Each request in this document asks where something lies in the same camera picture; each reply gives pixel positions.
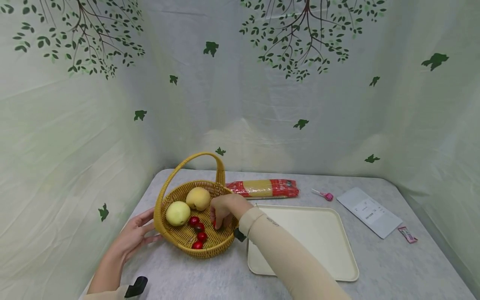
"basket handle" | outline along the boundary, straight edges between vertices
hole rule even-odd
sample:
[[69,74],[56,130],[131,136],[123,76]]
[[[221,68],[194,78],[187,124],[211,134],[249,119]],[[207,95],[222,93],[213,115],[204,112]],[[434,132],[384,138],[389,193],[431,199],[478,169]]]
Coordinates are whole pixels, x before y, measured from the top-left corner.
[[[163,198],[165,197],[165,191],[167,190],[167,187],[168,185],[170,184],[170,182],[172,181],[173,177],[178,173],[178,171],[180,171],[180,169],[182,169],[188,162],[190,162],[191,160],[193,160],[194,158],[197,158],[199,156],[202,156],[202,155],[210,155],[211,157],[213,157],[215,160],[216,160],[216,177],[215,177],[215,182],[222,185],[222,186],[225,186],[225,167],[223,165],[223,162],[220,158],[218,158],[215,154],[213,153],[210,153],[210,152],[200,152],[200,153],[197,153],[197,154],[194,154],[192,156],[189,156],[187,157],[184,161],[182,161],[174,170],[173,172],[170,174],[170,176],[167,178],[167,180],[165,181],[165,183],[163,184],[163,187],[162,189],[160,190],[160,193],[158,194],[158,198],[156,199],[156,205],[155,205],[155,216],[160,216],[160,211],[161,211],[161,203],[163,201]],[[170,240],[169,237],[166,236],[166,230],[165,230],[165,227],[163,226],[162,222],[158,222],[158,227],[157,230],[158,232],[160,232],[165,238],[167,238],[167,240]]]

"cherry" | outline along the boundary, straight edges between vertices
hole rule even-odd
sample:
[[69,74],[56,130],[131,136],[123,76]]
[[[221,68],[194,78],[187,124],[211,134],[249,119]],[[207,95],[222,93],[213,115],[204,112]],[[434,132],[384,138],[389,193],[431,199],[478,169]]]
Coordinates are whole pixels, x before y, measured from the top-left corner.
[[200,241],[196,241],[195,243],[193,243],[192,245],[192,249],[201,249],[204,247],[204,244]]
[[197,217],[197,216],[193,216],[193,217],[190,218],[190,220],[188,220],[188,224],[192,227],[194,227],[198,223],[200,223],[200,218]]
[[199,232],[197,234],[197,240],[204,243],[207,240],[208,236],[205,232]]
[[193,226],[193,230],[195,230],[195,232],[204,232],[205,231],[205,226],[203,225],[203,223],[198,223],[196,224],[195,226]]

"yellow pear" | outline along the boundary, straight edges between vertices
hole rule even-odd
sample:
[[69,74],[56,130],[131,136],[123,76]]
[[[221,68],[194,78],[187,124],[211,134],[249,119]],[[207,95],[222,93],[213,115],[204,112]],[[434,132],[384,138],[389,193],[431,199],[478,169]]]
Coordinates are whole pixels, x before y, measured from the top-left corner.
[[210,205],[210,193],[201,187],[193,188],[187,195],[186,203],[191,209],[205,210]]
[[183,225],[190,218],[190,207],[183,201],[175,201],[167,208],[166,217],[172,226]]

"wicker basket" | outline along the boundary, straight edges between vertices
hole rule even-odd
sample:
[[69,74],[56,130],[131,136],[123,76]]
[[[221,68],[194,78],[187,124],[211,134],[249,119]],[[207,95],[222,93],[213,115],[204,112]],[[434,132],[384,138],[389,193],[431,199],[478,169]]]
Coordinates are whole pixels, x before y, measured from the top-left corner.
[[[165,191],[170,184],[172,178],[177,172],[185,166],[192,159],[202,156],[210,155],[216,160],[216,181],[207,180],[195,180],[184,183],[174,190],[172,190],[165,198]],[[184,201],[187,198],[187,194],[191,189],[195,187],[202,187],[209,191],[212,198],[221,195],[231,194],[232,191],[225,187],[225,168],[222,161],[216,155],[209,152],[201,152],[190,156],[180,163],[172,174],[168,177],[167,181],[160,190],[160,194],[156,200],[155,212],[154,212],[154,224],[155,229],[167,239],[169,242],[180,248],[183,252],[196,257],[196,258],[211,258],[224,252],[234,240],[233,231],[238,227],[238,220],[233,219],[232,223],[226,228],[223,227],[220,230],[215,230],[210,222],[210,211],[205,209],[202,212],[192,210],[191,216],[197,216],[200,221],[205,225],[205,233],[208,236],[208,240],[204,243],[203,249],[192,249],[192,244],[196,242],[196,233],[190,226],[178,226],[174,227],[170,225],[166,218],[167,208],[175,201]]]

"red pasta package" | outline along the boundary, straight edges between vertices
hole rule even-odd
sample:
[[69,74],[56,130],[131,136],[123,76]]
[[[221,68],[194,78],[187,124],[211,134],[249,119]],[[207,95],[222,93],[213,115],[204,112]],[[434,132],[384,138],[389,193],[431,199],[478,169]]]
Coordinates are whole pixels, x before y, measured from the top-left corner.
[[294,198],[299,195],[295,180],[246,180],[227,183],[227,188],[248,200]]

